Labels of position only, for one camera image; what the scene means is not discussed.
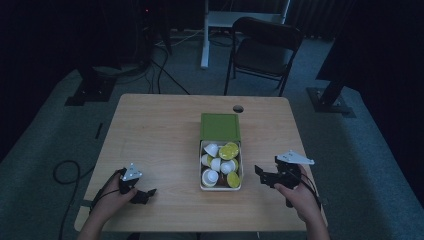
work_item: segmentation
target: desk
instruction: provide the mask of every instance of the desk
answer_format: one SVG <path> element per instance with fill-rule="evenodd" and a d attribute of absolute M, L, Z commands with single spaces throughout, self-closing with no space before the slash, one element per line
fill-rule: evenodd
<path fill-rule="evenodd" d="M 286 0 L 281 14 L 271 13 L 247 13 L 247 12 L 221 12 L 209 11 L 209 0 L 205 0 L 204 39 L 202 50 L 202 62 L 200 67 L 209 67 L 209 27 L 231 28 L 233 23 L 241 17 L 254 17 L 269 22 L 284 23 L 290 0 Z"/>
<path fill-rule="evenodd" d="M 200 189 L 200 116 L 239 114 L 244 178 L 235 192 Z M 305 154 L 289 102 L 277 97 L 126 94 L 120 99 L 91 177 L 92 200 L 116 169 L 134 163 L 143 173 L 137 188 L 157 188 L 147 205 L 127 204 L 105 231 L 212 232 L 302 231 L 305 224 L 275 189 L 260 184 L 257 164 L 276 172 L 274 156 L 288 150 Z M 310 168 L 305 167 L 311 176 Z M 88 217 L 81 207 L 80 230 Z"/>

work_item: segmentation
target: controller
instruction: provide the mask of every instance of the controller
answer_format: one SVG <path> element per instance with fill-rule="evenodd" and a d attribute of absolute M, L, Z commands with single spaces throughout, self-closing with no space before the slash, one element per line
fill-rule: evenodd
<path fill-rule="evenodd" d="M 131 166 L 129 167 L 129 169 L 123 168 L 123 169 L 115 171 L 112 174 L 112 176 L 107 180 L 107 182 L 102 187 L 102 189 L 100 189 L 97 192 L 96 196 L 94 197 L 94 200 L 91 202 L 90 213 L 95 207 L 95 205 L 97 204 L 97 202 L 102 197 L 108 195 L 109 193 L 118 191 L 118 190 L 115 190 L 109 193 L 104 193 L 104 189 L 106 188 L 106 186 L 110 183 L 110 181 L 112 181 L 112 179 L 118 173 L 121 174 L 121 178 L 119 179 L 119 189 L 118 189 L 121 194 L 126 194 L 132 188 L 134 188 L 135 184 L 138 182 L 138 180 L 140 179 L 142 175 L 141 172 L 137 170 L 137 168 L 134 166 L 133 163 L 131 163 Z M 130 202 L 133 204 L 137 204 L 137 203 L 147 204 L 147 201 L 149 201 L 149 198 L 152 197 L 155 194 L 155 192 L 156 192 L 156 189 L 152 189 L 148 192 L 143 192 L 138 190 L 137 194 L 130 200 Z"/>
<path fill-rule="evenodd" d="M 302 172 L 299 165 L 293 163 L 282 162 L 275 157 L 277 163 L 277 173 L 264 172 L 260 167 L 255 165 L 255 173 L 259 175 L 262 184 L 274 188 L 274 184 L 280 183 L 287 188 L 294 189 L 300 183 Z M 286 199 L 286 206 L 292 208 L 293 205 Z"/>
<path fill-rule="evenodd" d="M 302 180 L 302 171 L 298 165 L 301 163 L 314 164 L 314 161 L 304 158 L 293 151 L 289 151 L 285 154 L 275 156 L 275 163 L 277 163 L 277 173 L 264 172 L 260 167 L 255 165 L 255 173 L 259 175 L 261 183 L 268 185 L 270 188 L 274 188 L 274 184 L 280 183 L 290 189 L 294 189 L 296 186 L 302 183 L 314 195 L 315 201 L 318 207 L 321 209 L 321 202 L 319 201 L 315 186 L 312 185 L 314 187 L 314 189 L 312 189 L 311 186 Z M 286 206 L 289 208 L 293 207 L 287 198 Z"/>

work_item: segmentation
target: black chair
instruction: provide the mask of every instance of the black chair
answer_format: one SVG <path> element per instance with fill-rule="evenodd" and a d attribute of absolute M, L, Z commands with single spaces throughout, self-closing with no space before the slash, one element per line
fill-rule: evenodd
<path fill-rule="evenodd" d="M 293 26 L 242 17 L 233 24 L 232 37 L 224 95 L 232 67 L 233 78 L 237 71 L 279 81 L 277 89 L 281 97 L 303 34 Z"/>

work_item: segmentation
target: human hand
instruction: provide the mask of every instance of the human hand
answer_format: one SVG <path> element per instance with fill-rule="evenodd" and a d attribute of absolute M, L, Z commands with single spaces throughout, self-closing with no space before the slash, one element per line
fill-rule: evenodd
<path fill-rule="evenodd" d="M 299 165 L 299 167 L 302 172 L 302 180 L 308 183 L 305 169 L 302 165 Z M 302 221 L 309 222 L 315 221 L 317 218 L 322 218 L 321 211 L 316 203 L 314 195 L 304 184 L 300 183 L 296 188 L 290 189 L 282 184 L 276 183 L 274 188 L 292 203 Z"/>
<path fill-rule="evenodd" d="M 128 193 L 119 192 L 119 179 L 121 174 L 117 173 L 112 181 L 104 188 L 102 197 L 93 208 L 90 217 L 106 223 L 119 209 L 127 204 L 136 194 L 137 189 L 132 188 Z"/>

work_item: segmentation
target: gray carpet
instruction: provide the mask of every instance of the gray carpet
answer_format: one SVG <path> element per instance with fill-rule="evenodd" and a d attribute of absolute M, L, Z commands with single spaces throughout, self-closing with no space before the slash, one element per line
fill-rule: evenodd
<path fill-rule="evenodd" d="M 229 44 L 227 38 L 215 37 Z M 345 88 L 342 97 L 356 118 L 316 113 L 307 87 L 326 87 L 315 80 L 331 43 L 305 40 L 283 96 L 288 98 L 312 167 L 320 195 L 325 199 L 329 231 L 334 240 L 423 239 L 424 211 L 399 170 L 390 149 L 364 106 L 358 92 Z M 228 47 L 211 45 L 209 69 L 200 69 L 202 42 L 191 39 L 173 46 L 165 69 L 190 94 L 222 95 Z M 165 55 L 155 50 L 153 59 L 162 64 Z M 109 74 L 117 72 L 99 68 Z M 54 167 L 75 160 L 82 174 L 96 163 L 119 97 L 124 93 L 158 93 L 159 68 L 144 75 L 118 79 L 109 102 L 91 102 L 81 107 L 64 103 L 77 89 L 76 71 L 51 93 L 37 117 L 0 165 L 0 239 L 57 239 L 60 223 L 72 196 L 74 184 L 54 181 Z M 276 82 L 239 75 L 229 86 L 229 95 L 277 96 Z M 164 72 L 161 94 L 186 94 Z M 71 180 L 76 167 L 65 164 L 57 176 Z M 83 178 L 67 215 L 63 239 L 75 239 L 73 228 L 91 173 Z M 103 239 L 126 239 L 128 233 L 105 233 Z M 261 239 L 305 239 L 305 233 L 262 233 Z"/>

